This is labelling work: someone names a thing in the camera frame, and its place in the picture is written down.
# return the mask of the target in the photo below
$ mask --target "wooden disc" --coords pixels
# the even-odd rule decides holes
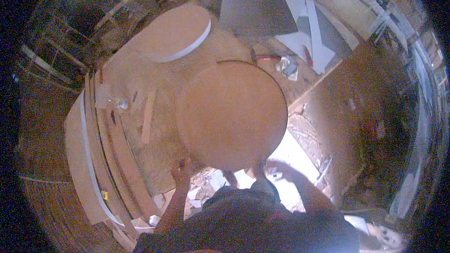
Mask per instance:
[[[243,62],[199,72],[176,101],[176,122],[186,147],[207,166],[238,171],[267,159],[288,123],[276,81]]]
[[[154,62],[169,62],[192,52],[208,36],[211,20],[199,6],[182,5],[160,15],[133,41]]]

